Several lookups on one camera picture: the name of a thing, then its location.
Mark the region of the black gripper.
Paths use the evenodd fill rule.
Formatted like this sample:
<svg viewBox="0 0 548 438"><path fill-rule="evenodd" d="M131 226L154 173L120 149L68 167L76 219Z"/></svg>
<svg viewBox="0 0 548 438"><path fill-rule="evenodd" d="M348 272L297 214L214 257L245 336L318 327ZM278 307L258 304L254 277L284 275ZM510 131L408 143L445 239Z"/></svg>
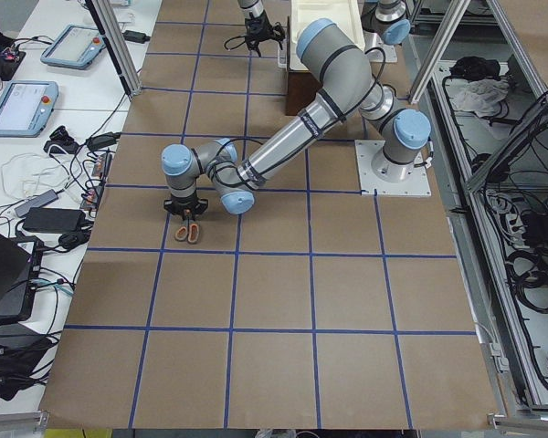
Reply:
<svg viewBox="0 0 548 438"><path fill-rule="evenodd" d="M208 200L198 198L192 195L185 198L176 198L163 201L163 208L171 215L179 215L179 220L183 222L185 218L194 218L194 221L200 220L200 215L208 208Z"/></svg>
<svg viewBox="0 0 548 438"><path fill-rule="evenodd" d="M253 46L253 49L258 57L261 57L259 44L267 40L275 40L279 44L279 49L283 49L284 27L282 25L274 25L269 22L266 16L259 16L245 20L245 42L248 46Z"/></svg>

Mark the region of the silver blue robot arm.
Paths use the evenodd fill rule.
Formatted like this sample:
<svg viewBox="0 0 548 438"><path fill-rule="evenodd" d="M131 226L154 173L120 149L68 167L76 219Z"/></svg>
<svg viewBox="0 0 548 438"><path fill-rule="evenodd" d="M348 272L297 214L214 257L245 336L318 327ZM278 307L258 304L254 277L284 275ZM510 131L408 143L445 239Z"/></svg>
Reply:
<svg viewBox="0 0 548 438"><path fill-rule="evenodd" d="M373 75L366 54L331 19L308 24L300 33L296 52L321 83L313 102L242 162L230 139L197 148L166 146L161 165L170 192L163 203L168 213L193 219L206 210L207 200L196 193L201 175L213 184L230 214L246 212L254 204L257 189L354 111L385 140L376 172L381 179L393 182L396 169L413 164L431 133L428 117L394 98Z"/></svg>
<svg viewBox="0 0 548 438"><path fill-rule="evenodd" d="M259 44L264 41L276 41L279 48L286 38L281 23L272 25L261 1L238 1L244 17L245 34L242 38L249 51L259 56ZM362 8L361 23L363 30L376 33L387 45L401 44L411 28L407 16L405 1L365 1Z"/></svg>

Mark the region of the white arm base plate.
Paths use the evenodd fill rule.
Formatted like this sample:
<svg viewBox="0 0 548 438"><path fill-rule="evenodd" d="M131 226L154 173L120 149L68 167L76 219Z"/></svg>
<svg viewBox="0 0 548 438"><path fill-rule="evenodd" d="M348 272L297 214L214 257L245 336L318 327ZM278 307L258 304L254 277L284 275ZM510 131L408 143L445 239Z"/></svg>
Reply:
<svg viewBox="0 0 548 438"><path fill-rule="evenodd" d="M384 155L384 141L354 142L360 192L366 196L430 197L427 169L422 165L422 152L408 164L394 164Z"/></svg>

